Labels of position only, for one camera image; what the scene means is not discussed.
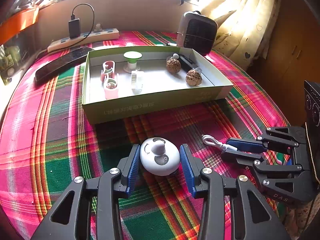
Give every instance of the blue gripper pad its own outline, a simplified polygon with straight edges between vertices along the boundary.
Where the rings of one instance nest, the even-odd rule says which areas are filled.
[[[193,197],[195,197],[196,196],[195,176],[192,172],[191,165],[183,145],[180,146],[180,160],[182,164],[184,177],[186,178],[188,191],[191,193]]]
[[[127,179],[128,186],[127,186],[126,192],[128,193],[129,196],[134,191],[134,184],[136,183],[136,180],[138,178],[139,165],[140,165],[140,145],[136,149],[136,152],[134,154],[133,160],[131,162],[131,167],[128,173],[128,179]]]
[[[253,139],[230,138],[226,144],[234,146],[238,148],[238,151],[242,152],[260,154],[267,151],[262,142]]]

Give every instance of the heart pattern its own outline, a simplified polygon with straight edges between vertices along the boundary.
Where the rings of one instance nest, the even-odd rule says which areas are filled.
[[[257,31],[258,31],[258,32],[261,32],[261,31],[262,31],[262,26],[259,25],[259,24],[257,24]]]

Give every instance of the walnut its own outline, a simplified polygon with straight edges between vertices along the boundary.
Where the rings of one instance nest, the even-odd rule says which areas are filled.
[[[171,58],[167,61],[167,70],[171,73],[178,73],[181,69],[180,61],[175,58]]]
[[[191,69],[186,76],[186,82],[190,86],[198,86],[202,83],[202,77],[199,72],[194,69]]]

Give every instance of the cabinet door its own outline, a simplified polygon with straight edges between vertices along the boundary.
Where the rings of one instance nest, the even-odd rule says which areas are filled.
[[[298,47],[288,71],[282,78],[281,104],[286,108],[284,115],[291,125],[302,125],[306,120],[304,80],[320,83],[320,26],[313,15],[307,19],[302,31],[305,35],[303,44]]]
[[[281,0],[267,59],[259,59],[248,71],[276,103],[281,96],[281,80],[293,60],[292,54],[297,53],[298,44],[302,44],[304,5],[303,0]]]

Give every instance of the curtain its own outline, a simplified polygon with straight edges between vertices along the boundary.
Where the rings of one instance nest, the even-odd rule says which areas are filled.
[[[254,59],[267,55],[280,3],[281,0],[211,0],[200,5],[201,13],[211,19],[236,10],[219,27],[213,48],[247,70]]]

